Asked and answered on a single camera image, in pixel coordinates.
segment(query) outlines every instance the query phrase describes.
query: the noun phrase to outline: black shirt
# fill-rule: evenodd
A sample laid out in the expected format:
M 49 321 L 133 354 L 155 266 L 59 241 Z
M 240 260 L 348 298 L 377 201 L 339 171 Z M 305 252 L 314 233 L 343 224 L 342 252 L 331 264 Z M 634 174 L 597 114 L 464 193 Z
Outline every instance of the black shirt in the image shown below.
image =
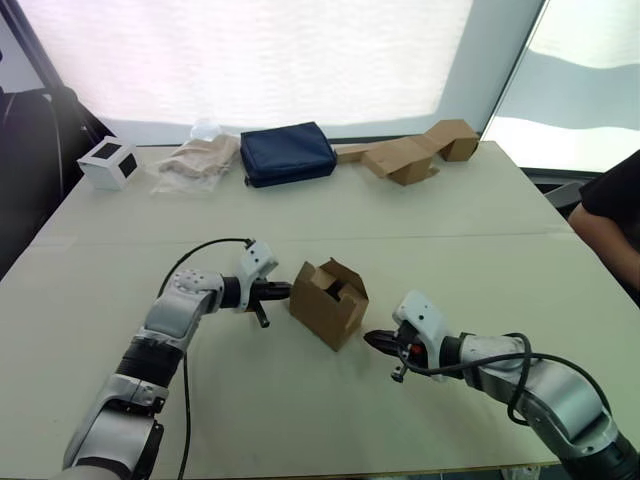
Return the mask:
M 585 210 L 616 222 L 640 252 L 640 150 L 587 183 L 580 193 Z M 640 306 L 640 292 L 623 286 Z

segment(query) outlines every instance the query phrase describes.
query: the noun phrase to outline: plastic bag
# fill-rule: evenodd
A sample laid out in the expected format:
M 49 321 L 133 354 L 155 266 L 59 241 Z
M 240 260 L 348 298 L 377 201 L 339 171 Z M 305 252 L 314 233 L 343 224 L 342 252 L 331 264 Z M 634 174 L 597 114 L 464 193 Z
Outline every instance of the plastic bag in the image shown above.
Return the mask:
M 223 133 L 211 141 L 189 140 L 168 158 L 148 166 L 158 177 L 151 193 L 211 192 L 239 156 L 240 139 L 231 135 Z

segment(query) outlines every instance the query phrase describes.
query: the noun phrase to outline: tan packaging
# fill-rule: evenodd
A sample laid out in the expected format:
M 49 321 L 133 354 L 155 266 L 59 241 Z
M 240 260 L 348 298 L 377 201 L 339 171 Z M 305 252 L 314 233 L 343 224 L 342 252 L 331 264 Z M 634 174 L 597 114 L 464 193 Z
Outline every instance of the tan packaging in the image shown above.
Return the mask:
M 320 267 L 304 263 L 291 287 L 289 311 L 337 352 L 362 323 L 367 305 L 360 275 L 332 258 Z
M 478 146 L 478 135 L 464 121 L 441 120 L 422 135 L 339 147 L 338 163 L 361 161 L 378 177 L 410 185 L 438 173 L 431 166 L 436 153 L 449 162 L 468 160 Z
M 435 145 L 442 158 L 448 162 L 469 160 L 478 147 L 478 135 L 461 119 L 440 120 L 422 136 Z

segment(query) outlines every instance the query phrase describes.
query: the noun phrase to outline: flattened cardboard box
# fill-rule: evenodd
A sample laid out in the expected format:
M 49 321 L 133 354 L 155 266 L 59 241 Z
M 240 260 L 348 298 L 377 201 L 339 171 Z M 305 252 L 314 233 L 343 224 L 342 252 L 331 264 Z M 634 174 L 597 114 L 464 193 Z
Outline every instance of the flattened cardboard box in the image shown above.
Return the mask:
M 289 311 L 334 351 L 355 332 L 369 305 L 362 279 L 333 258 L 320 267 L 305 262 L 289 300 Z
M 436 153 L 448 162 L 468 160 L 478 146 L 478 135 L 461 119 L 441 120 L 422 135 L 336 149 L 338 163 L 362 161 L 378 177 L 410 185 L 435 175 Z

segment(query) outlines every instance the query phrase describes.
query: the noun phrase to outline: black square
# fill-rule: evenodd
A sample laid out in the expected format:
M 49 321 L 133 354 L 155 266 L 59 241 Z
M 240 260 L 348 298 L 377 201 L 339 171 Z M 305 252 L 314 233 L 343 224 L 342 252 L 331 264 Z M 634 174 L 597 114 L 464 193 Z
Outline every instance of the black square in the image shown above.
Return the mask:
M 109 158 L 120 148 L 117 143 L 105 143 L 100 150 L 92 155 L 95 158 Z
M 124 178 L 127 178 L 131 173 L 136 169 L 138 164 L 136 163 L 136 159 L 133 157 L 133 154 L 129 154 L 125 157 L 123 161 L 120 162 L 120 171 L 124 175 Z

